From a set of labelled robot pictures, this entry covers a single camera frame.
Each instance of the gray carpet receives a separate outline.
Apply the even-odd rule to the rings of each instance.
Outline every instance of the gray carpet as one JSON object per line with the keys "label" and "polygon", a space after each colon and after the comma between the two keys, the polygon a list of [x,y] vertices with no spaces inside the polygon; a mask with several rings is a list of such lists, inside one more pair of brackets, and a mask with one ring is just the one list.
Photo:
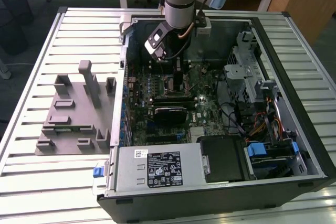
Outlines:
{"label": "gray carpet", "polygon": [[[23,27],[29,48],[22,54],[8,56],[0,48],[0,56],[5,64],[34,63],[39,55],[47,37],[59,6],[68,7],[120,7],[119,0],[28,0],[34,14],[33,24]],[[157,8],[159,0],[128,0],[129,8]],[[336,19],[332,18],[314,45],[314,50],[319,56],[332,78],[336,81]],[[33,66],[13,65],[8,66],[12,72],[9,80],[0,78],[0,120],[9,120],[21,96],[26,81]],[[0,137],[3,135],[6,124],[0,123]]]}

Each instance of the warning label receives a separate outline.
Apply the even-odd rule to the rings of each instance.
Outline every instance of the warning label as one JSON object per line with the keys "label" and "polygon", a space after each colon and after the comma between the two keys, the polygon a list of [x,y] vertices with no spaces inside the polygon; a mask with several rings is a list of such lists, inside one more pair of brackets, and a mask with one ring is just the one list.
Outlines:
{"label": "warning label", "polygon": [[182,165],[180,152],[147,154],[149,188],[182,186]]}

